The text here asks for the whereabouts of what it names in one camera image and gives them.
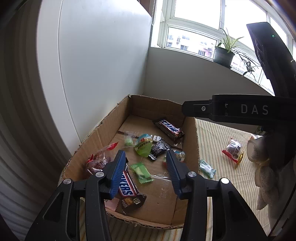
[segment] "blue gripper pad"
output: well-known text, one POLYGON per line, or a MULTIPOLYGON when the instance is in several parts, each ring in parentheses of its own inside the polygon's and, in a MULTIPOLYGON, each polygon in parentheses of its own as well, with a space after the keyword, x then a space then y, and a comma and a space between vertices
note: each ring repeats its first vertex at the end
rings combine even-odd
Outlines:
POLYGON ((110 162, 112 164, 112 168, 109 170, 107 174, 107 180, 109 182, 109 195, 110 199, 113 199, 114 196, 118 192, 119 183, 121 181, 122 172, 124 169, 124 166, 126 164, 126 153, 123 150, 119 150, 116 154, 116 157, 113 162, 110 162))
POLYGON ((185 163, 177 160, 173 150, 166 154, 166 164, 175 194, 179 199, 184 199, 184 188, 186 187, 186 173, 189 172, 185 163))

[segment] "green candy wrapper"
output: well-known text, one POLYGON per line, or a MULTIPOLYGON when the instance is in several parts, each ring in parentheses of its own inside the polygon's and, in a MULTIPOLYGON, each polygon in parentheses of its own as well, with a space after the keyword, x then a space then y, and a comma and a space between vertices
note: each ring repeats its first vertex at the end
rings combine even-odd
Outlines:
POLYGON ((132 164, 130 165, 130 168, 137 174, 138 180, 141 184, 152 182, 154 180, 142 162, 132 164))
POLYGON ((152 147, 152 138, 148 134, 141 135, 136 143, 135 150, 136 152, 143 157, 148 157, 152 147))

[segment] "potted plant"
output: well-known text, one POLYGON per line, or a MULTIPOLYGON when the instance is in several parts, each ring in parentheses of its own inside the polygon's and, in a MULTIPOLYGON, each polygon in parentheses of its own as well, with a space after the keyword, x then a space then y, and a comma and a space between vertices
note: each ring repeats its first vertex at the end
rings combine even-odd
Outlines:
POLYGON ((229 36, 227 29, 227 33, 224 29, 222 30, 225 34, 225 38, 220 40, 218 45, 215 47, 213 61, 230 69, 230 64, 234 57, 234 53, 232 51, 237 47, 236 42, 243 37, 234 39, 229 36))

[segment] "window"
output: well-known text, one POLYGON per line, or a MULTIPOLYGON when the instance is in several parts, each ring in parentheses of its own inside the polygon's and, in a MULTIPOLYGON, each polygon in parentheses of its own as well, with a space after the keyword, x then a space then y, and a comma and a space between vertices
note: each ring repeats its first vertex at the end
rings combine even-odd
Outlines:
POLYGON ((205 56, 205 51, 199 50, 198 54, 205 56))
POLYGON ((284 44, 287 46, 287 34, 285 31, 274 21, 273 18, 270 18, 270 25, 274 28, 279 37, 283 40, 284 44))
MULTIPOLYGON (((227 29, 232 38, 241 38, 237 50, 258 62, 253 42, 246 24, 268 22, 284 41, 296 60, 296 45, 293 46, 292 35, 277 12, 265 0, 163 0, 163 6, 156 8, 159 13, 159 27, 153 26, 152 34, 158 36, 152 47, 171 47, 195 54, 213 58, 215 46, 224 37, 227 29)), ((232 70, 240 74, 245 72, 245 66, 240 57, 233 59, 232 70)), ((269 80, 264 79, 261 67, 255 72, 247 73, 247 78, 263 86, 272 93, 269 80)))
POLYGON ((181 45, 181 49, 182 50, 186 50, 187 51, 187 48, 188 48, 188 46, 181 45))
POLYGON ((169 27, 168 29, 168 36, 172 35, 174 36, 186 36, 185 39, 188 37, 188 40, 181 40, 180 38, 180 45, 177 44, 176 45, 172 45, 172 43, 169 43, 170 46, 168 46, 167 43, 167 47, 173 47, 176 49, 181 49, 181 50, 185 50, 185 51, 189 51, 189 52, 193 52, 199 55, 203 55, 205 57, 209 57, 212 58, 213 53, 215 51, 215 46, 217 41, 211 38, 208 38, 206 36, 203 36, 201 34, 196 34, 187 30, 182 30, 182 29, 178 29, 178 28, 171 28, 169 27))
POLYGON ((219 29, 220 12, 221 0, 177 0, 174 17, 219 29))
POLYGON ((233 38, 254 50, 253 42, 246 27, 248 23, 266 22, 266 13, 249 0, 225 0, 224 30, 233 38))

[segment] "window sill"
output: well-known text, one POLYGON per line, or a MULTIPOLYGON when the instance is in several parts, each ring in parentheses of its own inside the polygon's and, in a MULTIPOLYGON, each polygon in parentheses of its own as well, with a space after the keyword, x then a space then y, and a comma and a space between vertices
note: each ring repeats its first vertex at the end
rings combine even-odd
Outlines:
MULTIPOLYGON (((181 53, 185 53, 185 54, 190 54, 190 55, 193 55, 193 56, 196 56, 198 58, 203 58, 205 60, 208 60, 210 62, 214 62, 212 58, 208 58, 208 57, 205 57, 205 56, 202 56, 202 55, 199 55, 199 54, 196 54, 196 53, 193 53, 193 52, 189 52, 189 51, 186 51, 186 50, 181 50, 181 49, 175 49, 175 48, 171 48, 171 47, 164 47, 164 49, 169 49, 169 50, 172 50, 172 51, 177 51, 177 52, 181 52, 181 53)), ((230 70, 238 73, 239 75, 242 76, 242 73, 234 68, 230 68, 230 70)), ((246 79, 249 79, 251 80, 253 83, 257 84, 258 86, 260 86, 262 89, 264 89, 265 91, 267 91, 269 94, 273 95, 274 96, 274 93, 272 93, 270 90, 268 90, 267 88, 265 88, 264 86, 261 86, 257 81, 253 80, 252 78, 250 78, 249 76, 245 75, 244 76, 246 79)))

